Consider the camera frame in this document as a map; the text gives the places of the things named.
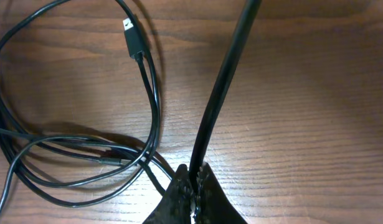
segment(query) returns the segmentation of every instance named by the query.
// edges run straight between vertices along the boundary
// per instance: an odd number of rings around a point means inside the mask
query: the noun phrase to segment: tabletop
[[[0,38],[50,1],[0,0]],[[189,163],[243,2],[127,1],[151,44],[163,103],[158,152],[173,169]],[[125,17],[114,1],[74,0],[9,41],[0,91],[27,127],[146,140],[151,112],[128,56]],[[45,178],[111,169],[33,152],[27,160]],[[248,223],[383,223],[383,0],[264,1],[206,161]],[[0,196],[8,166],[0,150]],[[46,191],[90,200],[129,174]],[[15,178],[0,223],[141,223],[160,199],[143,174],[112,200],[64,208]]]

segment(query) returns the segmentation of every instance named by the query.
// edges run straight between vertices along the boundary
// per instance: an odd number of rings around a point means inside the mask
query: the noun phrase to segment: black cable
[[[3,38],[0,40],[0,51],[7,43],[7,41],[19,30],[32,22],[35,18],[39,17],[49,9],[52,9],[55,6],[68,2],[70,0],[56,0],[46,6],[40,8],[18,25],[14,26],[9,30]],[[10,183],[12,175],[15,172],[18,178],[33,192],[42,198],[60,206],[65,207],[85,207],[90,205],[95,205],[97,203],[104,202],[108,199],[111,199],[118,194],[126,190],[140,175],[143,171],[146,171],[148,177],[151,179],[153,185],[157,188],[158,192],[163,195],[165,190],[161,187],[158,180],[155,178],[154,174],[151,172],[151,169],[148,167],[150,161],[157,165],[170,179],[174,173],[171,168],[164,166],[160,163],[157,158],[154,157],[156,148],[158,146],[161,121],[160,121],[160,105],[159,105],[159,91],[157,84],[156,71],[154,67],[153,58],[151,52],[149,51],[148,45],[143,38],[143,33],[139,27],[135,16],[132,14],[128,6],[122,0],[115,0],[121,8],[124,10],[126,15],[129,17],[129,20],[133,24],[134,30],[133,35],[138,39],[138,43],[142,49],[142,53],[135,55],[136,62],[139,66],[141,77],[143,79],[144,87],[148,95],[149,103],[151,106],[151,129],[149,131],[148,139],[144,144],[142,149],[137,149],[130,146],[120,145],[114,142],[110,142],[104,139],[96,138],[93,136],[81,136],[81,135],[54,135],[54,136],[43,136],[38,134],[29,133],[25,127],[21,125],[20,122],[16,120],[10,110],[4,104],[2,97],[0,95],[0,147],[3,154],[5,155],[7,161],[10,163],[10,168],[7,172],[7,179],[0,200],[0,213],[4,206],[4,203],[7,199],[7,195],[10,188]],[[149,71],[151,75],[151,85],[149,83],[146,70],[143,63],[143,54],[146,57],[146,60],[149,65]],[[18,149],[15,144],[16,138],[23,138],[28,140],[28,144],[23,149]],[[110,157],[98,157],[98,156],[88,156],[84,154],[79,154],[76,152],[70,152],[64,149],[59,149],[58,146],[64,146],[69,149],[76,149],[76,147],[87,147],[87,146],[98,146],[98,147],[108,147],[116,154],[120,155],[120,158],[110,158]],[[31,172],[21,161],[21,158],[25,156],[31,149],[32,146],[39,146],[48,151],[68,156],[76,159],[83,159],[93,162],[99,162],[101,164],[107,164],[112,166],[118,166],[119,168],[106,172],[104,174],[96,175],[89,177],[83,180],[73,181],[73,182],[50,182],[40,177],[36,176]],[[57,199],[40,188],[35,184],[42,185],[45,187],[53,188],[71,188],[78,187],[81,185],[89,184],[94,181],[102,180],[107,177],[119,174],[132,166],[140,165],[141,167],[131,176],[124,185],[114,192],[87,202],[67,202],[60,199]]]
[[[222,108],[227,90],[229,90],[235,69],[237,68],[260,3],[261,0],[248,0],[245,3],[244,9],[235,27],[230,48],[224,57],[214,89],[210,94],[191,155],[189,175],[194,190],[197,190],[197,174],[202,166],[210,136],[220,109]]]

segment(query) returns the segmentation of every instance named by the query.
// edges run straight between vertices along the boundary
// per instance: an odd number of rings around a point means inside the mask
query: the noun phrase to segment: silver usb tip
[[[125,31],[133,27],[133,23],[131,23],[129,18],[123,21],[123,27],[125,28]]]

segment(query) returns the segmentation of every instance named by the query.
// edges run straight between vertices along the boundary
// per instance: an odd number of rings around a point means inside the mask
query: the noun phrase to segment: black rod
[[[196,143],[192,150],[189,175],[194,188],[196,188],[197,173],[204,160],[212,130],[220,109],[222,108],[227,90],[229,90],[235,69],[237,68],[260,3],[261,0],[247,0],[245,3],[244,9],[235,27],[230,48],[224,57],[214,89],[210,94],[209,102],[199,126]]]

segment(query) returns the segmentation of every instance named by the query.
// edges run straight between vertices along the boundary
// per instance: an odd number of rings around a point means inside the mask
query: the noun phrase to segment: wooden surface
[[[48,2],[0,0],[0,37]],[[127,2],[161,79],[158,151],[173,168],[188,164],[243,1],[143,0],[154,31]],[[124,17],[114,1],[77,0],[20,31],[0,57],[1,90],[18,117],[44,131],[145,141],[149,104]],[[109,169],[34,152],[29,160],[58,180]],[[264,1],[206,161],[249,223],[383,223],[383,0]],[[0,150],[0,195],[7,168]],[[127,175],[47,191],[90,200]],[[52,205],[17,179],[11,192],[0,223],[140,223],[160,200],[144,174],[119,197],[80,209]]]

